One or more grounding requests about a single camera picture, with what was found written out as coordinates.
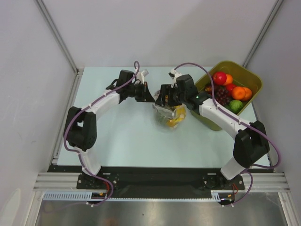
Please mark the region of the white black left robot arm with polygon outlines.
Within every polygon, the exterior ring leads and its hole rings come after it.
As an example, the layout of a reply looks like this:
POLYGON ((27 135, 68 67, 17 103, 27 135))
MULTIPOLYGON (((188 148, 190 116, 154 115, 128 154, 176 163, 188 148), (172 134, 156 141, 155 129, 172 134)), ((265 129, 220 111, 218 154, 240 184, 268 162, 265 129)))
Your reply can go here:
POLYGON ((106 87, 102 96, 82 108, 73 106, 68 110, 63 145, 67 151, 78 155, 84 173, 97 175, 101 169, 101 163, 93 150, 100 117, 128 97, 134 98, 136 102, 155 102, 145 81, 147 74, 147 70, 121 70, 119 77, 106 87))

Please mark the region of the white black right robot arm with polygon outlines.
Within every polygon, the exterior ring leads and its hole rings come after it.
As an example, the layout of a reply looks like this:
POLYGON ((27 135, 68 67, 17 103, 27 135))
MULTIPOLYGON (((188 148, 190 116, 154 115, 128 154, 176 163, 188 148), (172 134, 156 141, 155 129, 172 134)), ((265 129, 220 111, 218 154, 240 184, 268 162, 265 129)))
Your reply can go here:
POLYGON ((227 180, 254 165, 269 152, 265 127, 260 121, 246 121, 217 103, 212 95, 199 92, 189 74, 180 74, 172 84, 161 85, 155 103, 161 107, 185 105, 194 113, 213 121, 234 139, 233 156, 221 168, 227 180))

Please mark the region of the clear zip top bag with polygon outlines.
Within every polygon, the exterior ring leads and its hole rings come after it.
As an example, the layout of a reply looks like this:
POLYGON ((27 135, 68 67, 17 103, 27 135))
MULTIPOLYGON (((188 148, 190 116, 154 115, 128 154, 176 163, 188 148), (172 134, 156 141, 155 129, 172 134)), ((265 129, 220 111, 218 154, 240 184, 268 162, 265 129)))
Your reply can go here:
MULTIPOLYGON (((172 107, 170 107, 170 106, 164 106, 164 107, 162 107, 162 106, 159 106, 159 105, 156 105, 155 103, 153 103, 152 104, 152 108, 154 109, 154 114, 157 113, 157 112, 159 112, 159 113, 161 113, 162 115, 166 116, 169 119, 173 116, 173 109, 172 109, 173 106, 172 107)), ((166 129, 173 129, 173 128, 170 128, 168 126, 167 127, 161 126, 161 127, 166 128, 166 129)))

